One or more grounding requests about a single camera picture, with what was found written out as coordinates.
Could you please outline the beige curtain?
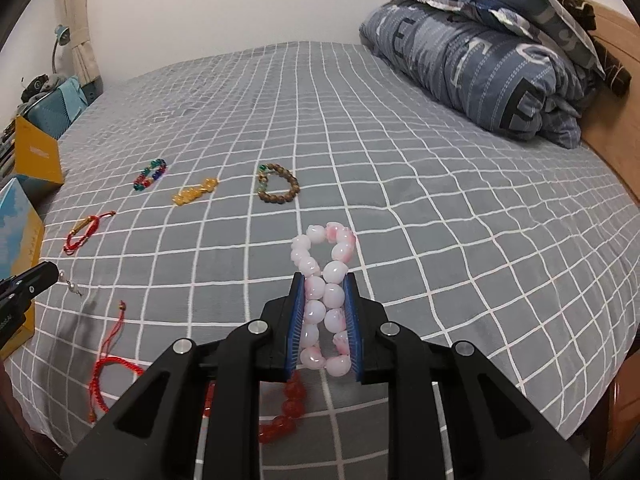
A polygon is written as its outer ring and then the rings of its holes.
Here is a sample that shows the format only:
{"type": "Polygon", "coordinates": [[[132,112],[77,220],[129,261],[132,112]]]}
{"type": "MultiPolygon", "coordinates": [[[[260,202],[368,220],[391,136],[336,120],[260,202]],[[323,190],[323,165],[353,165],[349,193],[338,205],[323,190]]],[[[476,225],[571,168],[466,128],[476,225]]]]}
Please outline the beige curtain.
{"type": "Polygon", "coordinates": [[[62,25],[70,28],[70,57],[81,87],[101,77],[91,43],[88,0],[55,0],[56,13],[62,25]]]}

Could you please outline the stacked patterned pillows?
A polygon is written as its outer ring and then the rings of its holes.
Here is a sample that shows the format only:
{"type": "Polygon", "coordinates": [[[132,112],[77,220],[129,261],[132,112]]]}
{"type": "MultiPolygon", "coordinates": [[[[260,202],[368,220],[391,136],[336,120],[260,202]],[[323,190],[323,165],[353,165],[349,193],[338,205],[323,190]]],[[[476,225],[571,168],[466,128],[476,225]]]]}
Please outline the stacked patterned pillows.
{"type": "Polygon", "coordinates": [[[614,96],[629,91],[631,73],[593,34],[597,14],[586,0],[414,0],[490,27],[559,48],[575,65],[601,77],[614,96]]]}

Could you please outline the teal storage box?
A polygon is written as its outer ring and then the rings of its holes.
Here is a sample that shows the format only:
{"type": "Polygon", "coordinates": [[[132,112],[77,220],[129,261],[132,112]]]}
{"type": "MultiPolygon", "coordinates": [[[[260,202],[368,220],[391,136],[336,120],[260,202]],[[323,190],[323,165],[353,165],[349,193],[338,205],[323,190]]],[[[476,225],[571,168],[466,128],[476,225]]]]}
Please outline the teal storage box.
{"type": "Polygon", "coordinates": [[[78,78],[71,76],[55,89],[38,96],[25,108],[23,117],[51,138],[58,140],[88,105],[78,78]]]}

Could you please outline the wooden headboard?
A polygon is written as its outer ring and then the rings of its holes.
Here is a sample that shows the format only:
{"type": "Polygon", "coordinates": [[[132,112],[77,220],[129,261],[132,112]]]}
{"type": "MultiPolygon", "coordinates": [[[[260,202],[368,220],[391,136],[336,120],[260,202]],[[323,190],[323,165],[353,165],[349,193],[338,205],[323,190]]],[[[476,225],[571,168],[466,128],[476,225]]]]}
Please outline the wooden headboard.
{"type": "Polygon", "coordinates": [[[639,26],[601,3],[594,2],[593,7],[597,18],[593,36],[622,62],[631,83],[623,98],[608,89],[599,91],[582,115],[582,140],[639,203],[639,26]]]}

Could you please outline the red cord bracelet gold bar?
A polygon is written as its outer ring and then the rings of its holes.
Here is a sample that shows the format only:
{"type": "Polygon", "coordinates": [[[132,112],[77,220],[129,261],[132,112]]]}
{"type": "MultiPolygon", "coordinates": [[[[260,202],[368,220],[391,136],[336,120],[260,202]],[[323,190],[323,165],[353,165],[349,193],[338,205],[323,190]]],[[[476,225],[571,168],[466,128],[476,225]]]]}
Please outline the red cord bracelet gold bar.
{"type": "Polygon", "coordinates": [[[94,424],[98,420],[98,412],[106,414],[110,410],[104,400],[101,388],[101,377],[105,367],[121,366],[129,370],[136,377],[141,376],[144,372],[144,369],[138,364],[122,356],[115,356],[113,353],[113,347],[125,326],[126,311],[127,305],[123,301],[119,301],[116,321],[102,339],[98,355],[96,356],[96,362],[93,364],[90,382],[88,383],[88,422],[90,422],[90,424],[94,424]]]}

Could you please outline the grey checked bed sheet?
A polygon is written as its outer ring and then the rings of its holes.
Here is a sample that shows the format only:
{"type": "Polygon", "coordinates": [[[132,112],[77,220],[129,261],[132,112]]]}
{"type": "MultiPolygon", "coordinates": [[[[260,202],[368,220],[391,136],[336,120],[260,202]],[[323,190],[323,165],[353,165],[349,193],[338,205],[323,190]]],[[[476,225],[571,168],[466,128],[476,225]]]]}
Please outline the grey checked bed sheet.
{"type": "Polygon", "coordinates": [[[560,436],[639,328],[639,209],[589,148],[493,136],[359,46],[292,42],[156,70],[58,140],[36,211],[35,333],[6,360],[4,478],[64,479],[102,339],[144,369],[223,340],[304,279],[287,382],[259,391],[257,479],[390,479],[388,388],[352,369],[344,281],[430,344],[480,352],[560,436]],[[66,235],[114,210],[73,256],[66,235]]]}

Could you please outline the blue desk lamp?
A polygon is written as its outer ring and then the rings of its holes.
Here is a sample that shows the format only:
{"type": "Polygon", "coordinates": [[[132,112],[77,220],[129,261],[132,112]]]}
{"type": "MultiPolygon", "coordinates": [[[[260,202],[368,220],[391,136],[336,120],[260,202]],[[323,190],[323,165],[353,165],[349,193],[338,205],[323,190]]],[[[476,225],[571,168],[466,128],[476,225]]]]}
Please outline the blue desk lamp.
{"type": "Polygon", "coordinates": [[[66,44],[70,43],[70,28],[66,25],[58,24],[54,33],[55,42],[51,54],[51,72],[56,74],[58,72],[56,69],[56,54],[58,53],[58,48],[65,47],[66,44]]]}

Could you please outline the blue and yellow cardboard box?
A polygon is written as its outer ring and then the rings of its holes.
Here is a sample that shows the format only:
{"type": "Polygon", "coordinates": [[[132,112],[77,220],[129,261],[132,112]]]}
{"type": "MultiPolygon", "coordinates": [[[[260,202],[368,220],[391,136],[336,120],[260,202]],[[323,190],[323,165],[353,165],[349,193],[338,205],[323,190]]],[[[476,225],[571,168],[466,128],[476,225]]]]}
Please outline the blue and yellow cardboard box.
{"type": "MultiPolygon", "coordinates": [[[[64,183],[58,141],[21,117],[15,127],[1,180],[1,281],[41,263],[44,225],[36,206],[64,183]]],[[[29,339],[35,333],[35,299],[25,327],[29,339]]]]}

